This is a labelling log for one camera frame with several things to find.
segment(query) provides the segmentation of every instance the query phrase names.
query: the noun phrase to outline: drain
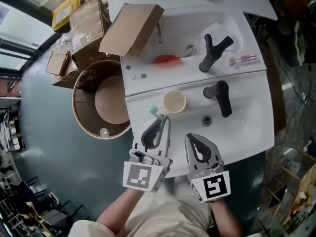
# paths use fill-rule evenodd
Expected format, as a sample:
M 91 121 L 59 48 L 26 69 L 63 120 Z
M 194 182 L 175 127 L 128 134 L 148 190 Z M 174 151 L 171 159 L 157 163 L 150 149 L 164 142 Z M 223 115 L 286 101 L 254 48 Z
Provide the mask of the drain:
M 202 117 L 202 125 L 204 126 L 210 126 L 213 122 L 212 117 L 210 115 L 205 115 Z

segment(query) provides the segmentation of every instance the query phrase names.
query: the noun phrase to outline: teal floor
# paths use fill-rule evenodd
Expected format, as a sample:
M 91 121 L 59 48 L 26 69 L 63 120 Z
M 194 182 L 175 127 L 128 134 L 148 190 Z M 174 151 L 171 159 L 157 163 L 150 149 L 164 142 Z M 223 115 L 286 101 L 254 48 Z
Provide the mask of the teal floor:
M 71 200 L 69 213 L 83 204 L 81 218 L 95 220 L 123 191 L 123 163 L 132 132 L 104 141 L 86 134 L 75 120 L 72 90 L 51 85 L 45 72 L 46 52 L 23 75 L 21 126 L 26 151 L 14 154 L 22 179 L 35 176 L 61 203 Z M 263 153 L 226 166 L 232 194 L 227 202 L 247 232 L 257 214 L 264 176 Z

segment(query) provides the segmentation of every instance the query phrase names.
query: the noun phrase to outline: black faucet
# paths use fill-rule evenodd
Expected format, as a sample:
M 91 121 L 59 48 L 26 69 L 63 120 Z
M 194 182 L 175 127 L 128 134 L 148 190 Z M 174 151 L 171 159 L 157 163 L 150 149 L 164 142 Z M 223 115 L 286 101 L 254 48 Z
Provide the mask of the black faucet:
M 223 52 L 227 47 L 234 43 L 231 37 L 226 37 L 218 45 L 213 46 L 212 37 L 210 34 L 204 36 L 206 42 L 206 56 L 199 64 L 198 68 L 206 73 L 213 66 L 213 64 L 222 57 Z
M 216 84 L 203 90 L 203 95 L 206 98 L 216 96 L 224 118 L 227 118 L 233 113 L 231 103 L 229 101 L 228 91 L 229 87 L 225 81 L 218 81 Z

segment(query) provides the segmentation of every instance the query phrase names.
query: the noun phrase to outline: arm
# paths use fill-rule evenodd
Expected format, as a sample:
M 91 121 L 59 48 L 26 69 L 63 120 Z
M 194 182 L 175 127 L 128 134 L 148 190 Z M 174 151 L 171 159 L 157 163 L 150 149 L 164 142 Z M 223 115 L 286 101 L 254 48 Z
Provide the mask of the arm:
M 144 192 L 142 191 L 127 189 L 104 212 L 102 212 L 97 222 L 105 225 L 115 235 L 118 235 L 143 194 Z
M 33 211 L 34 211 L 34 213 L 35 213 L 35 215 L 36 216 L 40 216 L 39 214 L 38 214 L 38 212 L 36 211 L 36 209 L 35 209 L 35 207 L 34 207 L 34 205 L 33 205 L 33 203 L 32 202 L 26 202 L 26 204 L 28 205 L 28 207 L 30 208 L 30 209 L 32 209 Z
M 215 217 L 216 225 L 221 237 L 241 237 L 242 231 L 239 223 L 229 211 L 223 199 L 210 203 Z

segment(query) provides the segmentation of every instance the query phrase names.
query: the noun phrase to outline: double sink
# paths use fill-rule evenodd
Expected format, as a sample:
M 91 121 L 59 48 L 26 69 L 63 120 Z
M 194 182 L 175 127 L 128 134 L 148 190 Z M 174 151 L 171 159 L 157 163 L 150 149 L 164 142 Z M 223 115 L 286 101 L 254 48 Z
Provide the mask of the double sink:
M 206 56 L 206 47 L 200 34 L 214 23 L 227 30 L 234 44 L 204 73 L 199 64 Z M 266 67 L 244 14 L 216 6 L 183 7 L 166 10 L 159 25 L 161 34 L 153 32 L 141 56 L 126 55 L 121 63 L 133 133 L 153 117 L 148 112 L 151 105 L 162 107 L 168 91 L 180 90 L 187 98 L 186 108 L 179 114 L 169 114 L 164 108 L 158 112 L 171 121 L 168 157 L 173 164 L 167 177 L 189 172 L 184 142 L 188 133 L 215 143 L 225 164 L 272 147 L 274 125 Z M 186 57 L 188 46 L 197 52 Z M 172 66 L 153 64 L 156 57 L 166 54 L 181 59 Z M 244 55 L 256 57 L 256 62 L 229 65 L 230 58 Z M 221 99 L 209 98 L 204 90 L 223 81 L 229 87 L 230 115 L 223 114 L 227 104 L 220 105 Z

